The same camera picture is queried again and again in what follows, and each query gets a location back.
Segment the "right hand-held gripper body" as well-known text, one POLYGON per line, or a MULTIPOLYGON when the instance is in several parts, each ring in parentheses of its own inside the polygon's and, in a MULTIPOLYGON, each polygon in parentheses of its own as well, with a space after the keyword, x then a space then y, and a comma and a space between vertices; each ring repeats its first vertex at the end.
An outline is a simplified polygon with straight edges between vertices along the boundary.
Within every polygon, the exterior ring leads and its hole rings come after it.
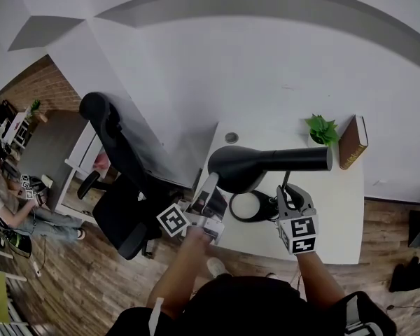
POLYGON ((278 231, 290 255, 315 251, 319 233, 319 217, 315 208, 298 211, 280 206, 278 231))

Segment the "person's left hand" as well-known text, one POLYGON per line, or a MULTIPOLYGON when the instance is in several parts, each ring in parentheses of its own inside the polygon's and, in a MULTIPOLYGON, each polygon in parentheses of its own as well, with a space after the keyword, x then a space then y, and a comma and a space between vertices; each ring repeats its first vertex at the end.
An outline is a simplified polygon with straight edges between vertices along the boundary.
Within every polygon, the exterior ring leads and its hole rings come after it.
POLYGON ((213 237, 207 234, 203 228, 192 226, 188 228, 185 240, 190 245, 201 244, 207 247, 213 241, 213 237))

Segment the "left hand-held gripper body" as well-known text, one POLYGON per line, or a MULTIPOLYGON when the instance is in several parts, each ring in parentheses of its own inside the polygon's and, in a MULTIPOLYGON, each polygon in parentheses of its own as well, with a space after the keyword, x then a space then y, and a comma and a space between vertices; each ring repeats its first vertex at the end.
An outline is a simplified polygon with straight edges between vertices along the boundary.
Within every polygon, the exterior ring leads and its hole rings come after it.
POLYGON ((157 216, 157 220, 170 237, 186 235, 189 227, 202 228, 209 235, 214 245, 218 245, 224 232, 223 217, 228 204, 196 201, 184 211, 178 204, 173 204, 157 216))

